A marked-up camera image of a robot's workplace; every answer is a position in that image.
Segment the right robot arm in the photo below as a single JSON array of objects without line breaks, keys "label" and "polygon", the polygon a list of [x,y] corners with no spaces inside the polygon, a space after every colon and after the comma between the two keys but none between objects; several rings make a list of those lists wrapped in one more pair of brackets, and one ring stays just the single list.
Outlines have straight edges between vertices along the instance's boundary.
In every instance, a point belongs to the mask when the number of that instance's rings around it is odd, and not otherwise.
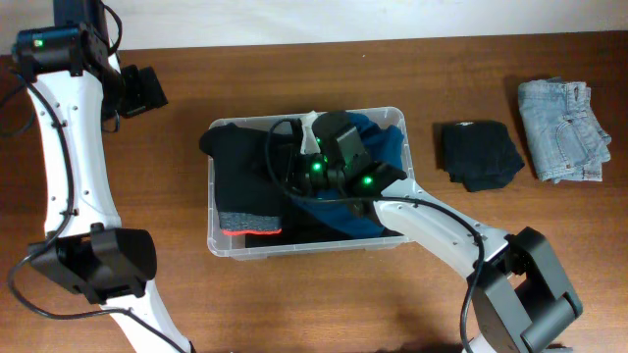
[{"label": "right robot arm", "polygon": [[546,350],[584,312],[546,237],[489,227],[374,160],[346,112],[287,119],[296,150],[276,178],[299,203],[343,205],[420,244],[467,283],[459,316],[466,352]]}]

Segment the blue cloth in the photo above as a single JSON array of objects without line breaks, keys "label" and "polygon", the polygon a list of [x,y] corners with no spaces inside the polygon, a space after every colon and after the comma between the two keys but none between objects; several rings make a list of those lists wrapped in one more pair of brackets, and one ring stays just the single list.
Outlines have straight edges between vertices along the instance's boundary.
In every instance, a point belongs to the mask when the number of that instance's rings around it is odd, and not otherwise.
[{"label": "blue cloth", "polygon": [[[351,121],[357,126],[361,140],[375,161],[385,162],[402,169],[401,152],[404,135],[397,126],[381,128],[367,116],[350,113]],[[344,238],[365,239],[385,235],[385,228],[364,217],[354,216],[341,204],[314,204],[295,202],[300,211],[315,221],[339,232]]]}]

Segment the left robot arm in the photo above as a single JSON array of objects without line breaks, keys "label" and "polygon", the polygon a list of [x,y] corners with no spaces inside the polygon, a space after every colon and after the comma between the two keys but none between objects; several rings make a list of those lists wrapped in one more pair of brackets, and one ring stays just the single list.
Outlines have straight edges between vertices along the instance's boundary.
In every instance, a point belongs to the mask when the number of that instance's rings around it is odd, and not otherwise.
[{"label": "left robot arm", "polygon": [[45,238],[25,262],[83,296],[93,316],[110,316],[138,352],[189,352],[155,283],[151,235],[125,228],[113,202],[103,125],[164,106],[151,68],[122,66],[107,24],[115,12],[99,0],[57,1],[54,23],[19,32],[17,78],[40,127],[47,181]]}]

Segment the black shorts with red trim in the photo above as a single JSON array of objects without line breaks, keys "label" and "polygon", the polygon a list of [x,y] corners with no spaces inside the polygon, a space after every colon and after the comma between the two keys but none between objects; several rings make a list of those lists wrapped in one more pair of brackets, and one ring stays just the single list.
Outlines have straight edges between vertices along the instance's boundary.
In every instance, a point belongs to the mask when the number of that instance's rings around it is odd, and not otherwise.
[{"label": "black shorts with red trim", "polygon": [[199,149],[213,160],[219,225],[228,236],[283,230],[283,194],[268,176],[266,138],[263,130],[228,124],[199,139]]}]

